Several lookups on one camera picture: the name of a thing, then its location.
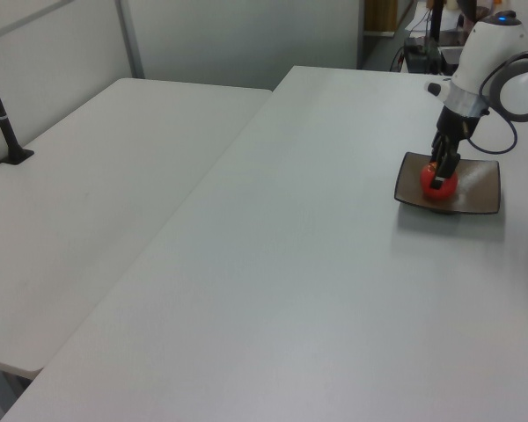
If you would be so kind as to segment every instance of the red ball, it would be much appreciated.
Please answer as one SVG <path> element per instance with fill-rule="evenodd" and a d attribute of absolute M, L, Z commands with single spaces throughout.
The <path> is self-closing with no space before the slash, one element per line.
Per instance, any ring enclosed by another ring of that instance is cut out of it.
<path fill-rule="evenodd" d="M 421 170 L 421 187 L 424 194 L 432 200 L 445 200 L 450 198 L 458 187 L 458 174 L 454 172 L 451 178 L 447 178 L 440 186 L 440 189 L 432 189 L 430 184 L 434 179 L 436 163 L 426 164 Z"/>

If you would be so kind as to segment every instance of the black pole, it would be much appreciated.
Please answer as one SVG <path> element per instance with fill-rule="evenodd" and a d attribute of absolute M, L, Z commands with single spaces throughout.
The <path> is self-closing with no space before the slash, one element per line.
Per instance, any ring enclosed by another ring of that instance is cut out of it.
<path fill-rule="evenodd" d="M 33 151 L 28 149 L 23 149 L 18 143 L 16 134 L 14 134 L 14 129 L 11 127 L 10 119 L 8 119 L 8 114 L 4 110 L 4 105 L 2 104 L 2 99 L 0 98 L 0 130 L 4 134 L 4 139 L 8 144 L 8 158 L 4 160 L 4 163 L 7 164 L 20 164 L 24 162 L 27 158 L 33 155 Z"/>
<path fill-rule="evenodd" d="M 434 0 L 432 6 L 432 22 L 430 23 L 430 38 L 436 42 L 440 41 L 440 25 L 442 24 L 442 11 L 444 0 Z"/>

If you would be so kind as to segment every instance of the brown plate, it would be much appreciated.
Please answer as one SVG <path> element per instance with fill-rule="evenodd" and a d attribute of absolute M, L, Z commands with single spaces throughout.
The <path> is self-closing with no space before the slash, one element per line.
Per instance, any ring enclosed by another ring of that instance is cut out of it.
<path fill-rule="evenodd" d="M 501 207 L 501 173 L 496 161 L 461 160 L 458 188 L 446 200 L 427 198 L 421 189 L 421 169 L 430 156 L 407 152 L 397 177 L 395 199 L 414 207 L 446 214 L 496 214 Z"/>

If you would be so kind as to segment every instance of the floor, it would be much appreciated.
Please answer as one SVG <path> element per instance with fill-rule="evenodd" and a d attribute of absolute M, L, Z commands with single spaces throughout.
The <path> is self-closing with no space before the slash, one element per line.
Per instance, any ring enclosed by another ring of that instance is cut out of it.
<path fill-rule="evenodd" d="M 408 31 L 405 27 L 413 20 L 418 0 L 414 0 L 401 25 L 393 37 L 364 37 L 363 39 L 363 69 L 389 71 L 393 57 L 403 47 Z"/>

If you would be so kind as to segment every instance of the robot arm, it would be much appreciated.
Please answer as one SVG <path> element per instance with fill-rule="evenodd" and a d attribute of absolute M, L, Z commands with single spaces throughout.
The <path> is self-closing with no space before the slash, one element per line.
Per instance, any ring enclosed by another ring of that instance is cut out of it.
<path fill-rule="evenodd" d="M 489 107 L 507 121 L 528 121 L 528 32 L 512 15 L 483 19 L 451 80 L 426 89 L 444 102 L 431 157 L 436 163 L 431 187 L 439 189 L 458 165 L 459 142 L 471 138 Z"/>

